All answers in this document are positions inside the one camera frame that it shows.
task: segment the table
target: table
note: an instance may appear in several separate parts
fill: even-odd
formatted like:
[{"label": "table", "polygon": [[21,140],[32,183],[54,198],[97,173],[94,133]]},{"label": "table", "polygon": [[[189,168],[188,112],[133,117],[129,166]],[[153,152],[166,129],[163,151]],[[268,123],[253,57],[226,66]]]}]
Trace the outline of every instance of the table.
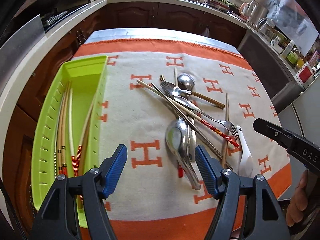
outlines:
[{"label": "table", "polygon": [[[105,202],[118,239],[200,240],[217,206],[202,181],[202,189],[196,191],[185,177],[178,178],[176,161],[167,153],[164,141],[166,127],[175,117],[156,95],[135,82],[141,79],[159,86],[160,74],[173,82],[175,67],[178,73],[194,77],[196,92],[220,102],[229,94],[230,121],[244,131],[254,160],[252,176],[263,174],[276,197],[290,186],[285,150],[252,128],[255,118],[278,125],[279,119],[259,78],[234,47],[176,31],[111,29],[94,32],[74,59],[101,54],[109,59],[100,117],[100,161],[119,143],[128,148],[117,188]],[[224,119],[224,110],[200,99],[196,103],[211,116]],[[222,140],[211,130],[201,129],[220,149]],[[229,147],[227,159],[237,172],[241,148]],[[195,163],[193,167],[201,180]],[[240,199],[235,229],[241,225],[243,210],[244,200]]]}]

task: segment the screw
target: screw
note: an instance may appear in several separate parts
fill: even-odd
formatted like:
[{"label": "screw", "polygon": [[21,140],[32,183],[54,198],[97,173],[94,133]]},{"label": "screw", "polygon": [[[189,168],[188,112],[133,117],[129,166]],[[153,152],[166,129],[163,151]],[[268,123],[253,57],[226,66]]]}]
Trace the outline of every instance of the screw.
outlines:
[{"label": "screw", "polygon": [[230,169],[224,169],[222,172],[226,175],[230,175],[232,173]]},{"label": "screw", "polygon": [[257,180],[264,181],[264,176],[258,174],[258,175],[257,175]]},{"label": "screw", "polygon": [[92,173],[92,174],[97,174],[99,172],[99,169],[98,168],[92,168],[91,170],[90,170],[90,173]]},{"label": "screw", "polygon": [[57,179],[58,180],[64,180],[66,178],[66,176],[64,175],[64,174],[59,174],[58,176],[57,176]]}]

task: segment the fork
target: fork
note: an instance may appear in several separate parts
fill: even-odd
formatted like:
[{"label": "fork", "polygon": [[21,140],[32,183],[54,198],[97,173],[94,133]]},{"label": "fork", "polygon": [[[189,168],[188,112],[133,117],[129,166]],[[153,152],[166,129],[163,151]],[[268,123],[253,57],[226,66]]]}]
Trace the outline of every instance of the fork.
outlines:
[{"label": "fork", "polygon": [[239,135],[238,135],[238,131],[236,129],[236,127],[234,126],[234,124],[230,121],[221,121],[221,120],[217,120],[214,119],[213,117],[211,117],[210,115],[208,115],[207,113],[205,113],[204,111],[202,111],[199,107],[197,107],[195,104],[193,104],[192,102],[190,102],[189,100],[177,96],[174,97],[174,100],[176,100],[179,104],[182,104],[192,110],[195,110],[197,112],[199,112],[200,114],[203,114],[204,116],[208,117],[209,119],[211,119],[212,121],[215,121],[219,124],[222,124],[224,126],[224,128],[226,128],[235,138],[235,141],[238,141]]}]

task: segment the human hand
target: human hand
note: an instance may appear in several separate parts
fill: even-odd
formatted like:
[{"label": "human hand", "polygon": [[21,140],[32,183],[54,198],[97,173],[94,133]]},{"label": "human hand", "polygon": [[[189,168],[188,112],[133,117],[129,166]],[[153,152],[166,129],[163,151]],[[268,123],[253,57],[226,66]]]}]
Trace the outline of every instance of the human hand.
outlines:
[{"label": "human hand", "polygon": [[289,227],[292,227],[295,223],[300,222],[303,219],[303,211],[307,208],[308,198],[305,192],[305,187],[308,181],[308,171],[305,171],[300,179],[300,182],[290,200],[290,204],[287,209],[285,220]]}]

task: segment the stack of plates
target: stack of plates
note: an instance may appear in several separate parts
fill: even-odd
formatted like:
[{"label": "stack of plates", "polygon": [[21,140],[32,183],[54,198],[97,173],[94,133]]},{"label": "stack of plates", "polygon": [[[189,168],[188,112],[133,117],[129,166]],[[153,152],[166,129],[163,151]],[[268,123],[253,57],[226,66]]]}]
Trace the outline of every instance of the stack of plates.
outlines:
[{"label": "stack of plates", "polygon": [[218,0],[207,0],[207,5],[223,12],[228,12],[230,9],[229,5]]}]

